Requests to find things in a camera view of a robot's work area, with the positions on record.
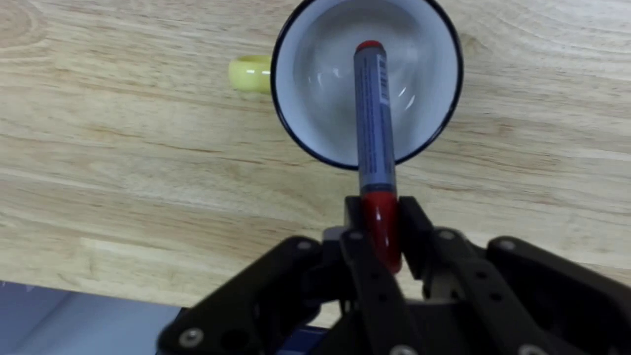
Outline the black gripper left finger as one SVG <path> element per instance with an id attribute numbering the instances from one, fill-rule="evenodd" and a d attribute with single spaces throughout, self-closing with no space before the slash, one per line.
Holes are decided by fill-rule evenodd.
<path id="1" fill-rule="evenodd" d="M 350 198 L 342 229 L 279 243 L 168 324 L 158 355 L 426 355 L 399 265 Z"/>

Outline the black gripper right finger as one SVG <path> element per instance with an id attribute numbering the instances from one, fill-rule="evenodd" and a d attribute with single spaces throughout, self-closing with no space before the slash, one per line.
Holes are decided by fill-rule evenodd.
<path id="1" fill-rule="evenodd" d="M 515 237 L 486 249 L 399 202 L 403 253 L 426 300 L 474 314 L 503 355 L 631 355 L 631 289 Z"/>

